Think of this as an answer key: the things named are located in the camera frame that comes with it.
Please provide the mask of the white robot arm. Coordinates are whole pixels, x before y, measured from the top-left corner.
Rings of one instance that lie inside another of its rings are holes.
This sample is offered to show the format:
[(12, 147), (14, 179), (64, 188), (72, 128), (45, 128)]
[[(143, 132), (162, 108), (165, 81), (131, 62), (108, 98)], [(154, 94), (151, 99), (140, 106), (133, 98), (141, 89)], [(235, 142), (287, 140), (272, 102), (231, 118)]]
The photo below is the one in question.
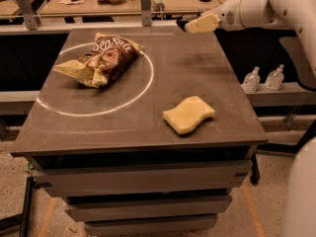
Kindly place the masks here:
[[(189, 33), (259, 27), (296, 32), (316, 77), (316, 0), (228, 0), (185, 24)], [(299, 149), (290, 169), (281, 237), (316, 237), (316, 136)]]

